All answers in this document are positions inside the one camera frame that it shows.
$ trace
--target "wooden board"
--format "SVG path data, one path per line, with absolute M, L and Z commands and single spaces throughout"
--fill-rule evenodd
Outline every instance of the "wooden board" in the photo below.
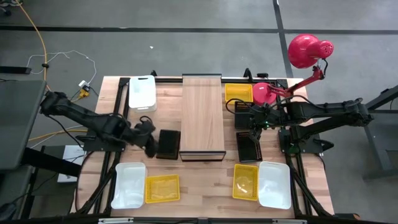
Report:
M 221 77 L 184 77 L 180 156 L 187 161 L 222 160 L 224 126 Z
M 97 113 L 113 111 L 114 101 L 120 77 L 104 77 Z M 302 79 L 288 79 L 289 86 Z M 307 97 L 305 88 L 296 91 Z M 159 138 L 160 129 L 180 130 L 181 127 L 181 83 L 157 83 L 157 111 L 135 114 L 130 111 L 128 119 L 137 122 L 142 115 L 148 115 L 154 121 L 155 139 Z M 129 146 L 122 154 L 121 162 L 143 162 L 147 167 L 147 175 L 178 174 L 180 176 L 181 199 L 176 202 L 145 204 L 139 209 L 113 210 L 112 216 L 118 217 L 213 217 L 213 218 L 293 218 L 293 209 L 281 210 L 265 208 L 258 202 L 232 198 L 233 167 L 239 162 L 234 128 L 234 116 L 223 106 L 225 158 L 222 162 L 182 162 L 149 159 L 142 149 Z M 261 151 L 264 161 L 283 162 L 284 155 L 280 152 L 277 130 L 263 131 L 261 135 Z M 103 163 L 103 152 L 95 152 L 87 160 L 78 183 L 78 207 L 80 208 L 94 192 L 100 179 Z M 318 157 L 303 154 L 304 172 L 308 188 L 326 211 L 333 213 L 328 184 L 323 164 Z M 303 196 L 298 186 L 298 200 L 304 213 Z M 108 190 L 103 195 L 106 203 Z

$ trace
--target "yellow plastic basket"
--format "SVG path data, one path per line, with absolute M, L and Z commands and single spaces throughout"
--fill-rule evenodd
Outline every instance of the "yellow plastic basket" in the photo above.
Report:
M 238 98 L 245 102 L 253 102 L 252 86 L 248 84 L 225 84 L 225 102 L 232 98 Z M 235 101 L 231 100 L 228 104 L 234 104 Z
M 258 177 L 259 168 L 257 166 L 235 164 L 232 197 L 243 200 L 258 200 Z
M 180 200 L 178 175 L 162 175 L 146 178 L 145 203 Z

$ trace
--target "red lamp shade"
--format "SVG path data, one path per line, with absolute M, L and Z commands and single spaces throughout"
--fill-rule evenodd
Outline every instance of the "red lamp shade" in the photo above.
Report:
M 287 53 L 294 67 L 308 68 L 318 59 L 329 57 L 333 49 L 329 40 L 319 40 L 311 34 L 300 34 L 291 41 Z

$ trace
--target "white cable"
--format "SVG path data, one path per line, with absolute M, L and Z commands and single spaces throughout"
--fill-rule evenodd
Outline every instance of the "white cable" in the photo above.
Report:
M 65 129 L 66 129 L 66 130 L 69 130 L 69 129 L 72 129 L 72 128 L 80 128 L 80 127 L 83 127 L 83 125 L 73 126 L 73 127 L 69 127 L 69 128 L 65 128 Z M 42 144 L 43 142 L 49 140 L 50 138 L 52 138 L 52 137 L 54 137 L 54 136 L 56 136 L 56 135 L 57 135 L 57 134 L 53 134 L 53 135 L 51 135 L 50 137 L 48 137 L 48 138 L 42 140 L 41 142 L 38 142 L 36 145 L 34 145 L 34 146 L 30 147 L 30 148 L 33 149 L 34 147 L 38 146 L 39 144 Z
M 77 54 L 80 54 L 80 55 L 86 57 L 87 60 L 90 60 L 91 62 L 93 62 L 93 65 L 94 65 L 94 75 L 92 76 L 92 78 L 91 78 L 91 79 L 89 80 L 89 82 L 88 82 L 88 84 L 90 84 L 90 83 L 93 81 L 94 77 L 97 75 L 97 68 L 96 68 L 96 66 L 95 66 L 95 61 L 92 60 L 92 59 L 90 59 L 87 55 L 85 55 L 85 54 L 83 54 L 83 53 L 80 53 L 80 52 L 77 51 L 77 50 L 71 50 L 71 51 L 68 51 L 68 52 L 47 53 L 47 55 L 55 55 L 55 56 L 52 57 L 50 60 L 48 60 L 47 63 L 51 62 L 51 60 L 53 60 L 56 56 L 58 56 L 58 55 L 60 55 L 60 54 L 63 54 L 67 59 L 70 59 L 70 57 L 68 57 L 67 54 L 72 53 L 72 52 L 77 53 Z M 44 57 L 44 55 L 32 55 L 32 56 L 30 56 L 29 59 L 28 59 L 28 61 L 27 61 L 26 67 L 29 67 L 30 60 L 32 59 L 32 57 Z M 37 72 L 37 73 L 31 72 L 31 74 L 38 75 L 38 74 L 41 74 L 42 72 L 44 72 L 44 68 L 43 68 L 40 72 Z

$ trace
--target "yellow cable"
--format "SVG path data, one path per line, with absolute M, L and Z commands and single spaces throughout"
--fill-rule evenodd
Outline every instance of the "yellow cable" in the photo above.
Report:
M 45 44 L 44 44 L 44 40 L 39 32 L 39 30 L 37 29 L 36 25 L 34 24 L 34 22 L 32 21 L 32 19 L 30 18 L 30 16 L 28 15 L 28 13 L 25 11 L 25 9 L 22 7 L 22 5 L 19 3 L 19 0 L 16 1 L 19 5 L 19 7 L 22 9 L 22 12 L 24 12 L 25 16 L 27 17 L 27 19 L 30 21 L 30 23 L 32 24 L 32 26 L 35 28 L 37 35 L 40 38 L 40 41 L 42 42 L 43 45 L 43 50 L 44 50 L 44 63 L 47 64 L 47 51 L 45 49 Z M 47 68 L 44 68 L 44 81 L 47 81 Z
M 82 132 L 82 133 L 86 133 L 87 130 L 71 129 L 71 130 L 68 130 L 68 132 Z M 29 139 L 28 141 L 33 141 L 33 140 L 41 139 L 41 138 L 44 138 L 44 137 L 47 137 L 47 136 L 50 136 L 50 135 L 53 135 L 53 134 L 62 134 L 62 133 L 65 133 L 65 131 L 62 130 L 62 131 L 56 131 L 56 132 L 53 132 L 53 133 L 44 134 L 44 135 L 39 136 L 39 137 L 31 138 L 31 139 Z

